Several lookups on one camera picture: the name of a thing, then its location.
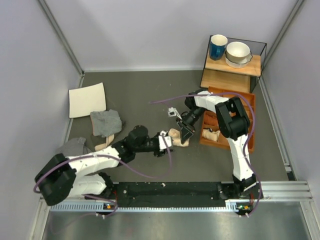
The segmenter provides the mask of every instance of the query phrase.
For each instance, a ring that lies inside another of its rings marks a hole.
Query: gray towel
[[[122,129],[121,119],[115,110],[93,111],[90,117],[94,136],[109,137]]]
[[[80,156],[91,153],[91,150],[85,146],[84,137],[72,138],[63,146],[56,150],[56,154],[63,154],[65,157]]]

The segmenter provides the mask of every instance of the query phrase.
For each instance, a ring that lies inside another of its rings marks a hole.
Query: wooden shelf
[[[250,76],[204,69],[201,80],[201,87],[216,87],[244,93],[250,92]]]
[[[253,55],[251,61],[248,63],[247,66],[242,67],[242,68],[234,68],[234,67],[229,66],[226,63],[226,56],[225,55],[223,55],[220,60],[217,60],[217,61],[212,60],[209,56],[209,49],[208,49],[204,68],[210,69],[210,70],[218,70],[218,71],[222,71],[222,72],[234,73],[234,74],[260,77],[260,75],[261,75],[261,56]]]

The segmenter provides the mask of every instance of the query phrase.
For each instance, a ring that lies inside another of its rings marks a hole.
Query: white wall
[[[35,0],[0,2],[0,239],[26,239],[34,177],[62,144],[68,89],[79,83]]]
[[[211,34],[275,40],[296,0],[46,0],[82,68],[202,68]]]
[[[264,79],[297,176],[320,210],[320,1],[307,0],[265,69]]]

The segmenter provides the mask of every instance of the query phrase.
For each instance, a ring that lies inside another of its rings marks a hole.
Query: blue mug
[[[212,60],[219,60],[225,53],[227,47],[228,39],[220,34],[213,35],[210,38],[209,44],[209,56]]]

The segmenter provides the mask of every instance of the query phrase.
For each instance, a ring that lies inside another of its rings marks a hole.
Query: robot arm
[[[233,180],[240,192],[245,192],[256,185],[256,177],[246,159],[249,159],[248,146],[243,148],[248,139],[250,121],[245,108],[238,97],[212,96],[208,91],[195,91],[190,95],[199,94],[207,96],[187,97],[185,105],[190,111],[183,117],[177,118],[180,127],[181,142],[184,143],[195,132],[194,124],[205,110],[216,113],[221,134],[226,137],[233,160]]]
[[[101,151],[81,156],[65,157],[61,153],[55,155],[34,180],[37,183],[51,169],[68,161],[38,184],[39,191],[48,206],[56,205],[67,197],[86,194],[103,195],[108,198],[113,189],[113,182],[109,176],[103,172],[87,175],[102,169],[115,168],[119,165],[118,160],[127,164],[135,158],[136,153],[153,152],[154,156],[161,157],[166,153],[165,143],[168,147],[172,146],[171,137],[167,135],[166,131],[162,131],[150,138],[147,128],[138,125],[123,140]]]

